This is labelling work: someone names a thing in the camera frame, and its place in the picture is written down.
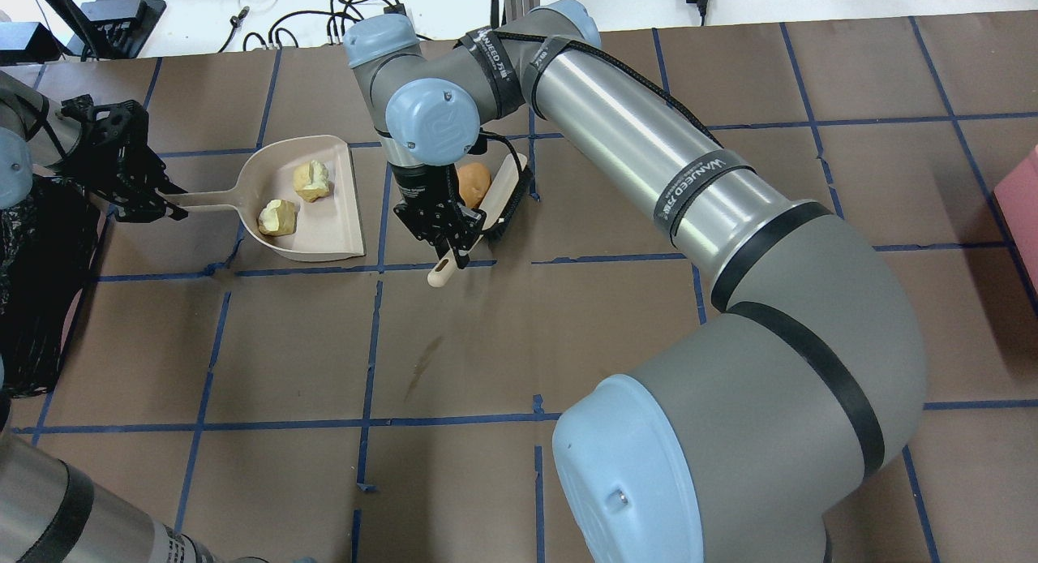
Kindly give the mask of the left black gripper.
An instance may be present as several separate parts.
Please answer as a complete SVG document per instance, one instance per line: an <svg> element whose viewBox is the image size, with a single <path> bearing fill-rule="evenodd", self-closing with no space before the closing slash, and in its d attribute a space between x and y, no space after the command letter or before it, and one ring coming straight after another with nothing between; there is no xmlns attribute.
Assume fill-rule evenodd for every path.
<svg viewBox="0 0 1038 563"><path fill-rule="evenodd" d="M170 181L166 164L148 146L149 115L141 102L97 105L90 95L80 95L62 103L62 116L81 123L81 130L58 173L112 204L116 220L151 223L188 216L165 198L186 191Z"/></svg>

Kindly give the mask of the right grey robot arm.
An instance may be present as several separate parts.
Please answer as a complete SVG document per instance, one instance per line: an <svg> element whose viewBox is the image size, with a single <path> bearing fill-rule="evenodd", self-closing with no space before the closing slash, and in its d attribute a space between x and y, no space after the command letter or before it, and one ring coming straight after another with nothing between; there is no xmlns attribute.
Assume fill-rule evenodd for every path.
<svg viewBox="0 0 1038 563"><path fill-rule="evenodd" d="M345 52L418 240L467 263L489 222L456 164L527 105L607 175L709 283L717 316L557 419L561 489L597 562L831 562L823 522L916 433L916 312L826 205L789 200L696 115L605 53L559 0L427 59L404 15Z"/></svg>

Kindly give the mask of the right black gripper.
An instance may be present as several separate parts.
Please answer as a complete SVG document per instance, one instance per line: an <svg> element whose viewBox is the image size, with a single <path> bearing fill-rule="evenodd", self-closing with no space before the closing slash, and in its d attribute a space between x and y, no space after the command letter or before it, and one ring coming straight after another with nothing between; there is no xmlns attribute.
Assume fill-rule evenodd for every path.
<svg viewBox="0 0 1038 563"><path fill-rule="evenodd" d="M393 212L401 223L432 245L440 259L452 253L456 260L468 260L488 216L462 202L456 166L393 165L392 175L401 193Z"/></svg>

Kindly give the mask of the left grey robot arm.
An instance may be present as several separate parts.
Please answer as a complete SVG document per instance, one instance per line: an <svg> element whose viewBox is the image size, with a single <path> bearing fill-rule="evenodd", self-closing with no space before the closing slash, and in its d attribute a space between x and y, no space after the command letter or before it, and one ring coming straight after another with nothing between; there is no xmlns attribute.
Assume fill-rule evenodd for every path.
<svg viewBox="0 0 1038 563"><path fill-rule="evenodd" d="M201 542L108 492L11 432L13 397L48 392L66 317L88 280L100 211L181 219L182 189L148 148L137 101L89 95L53 105L2 75L2 559L4 562L216 562Z"/></svg>

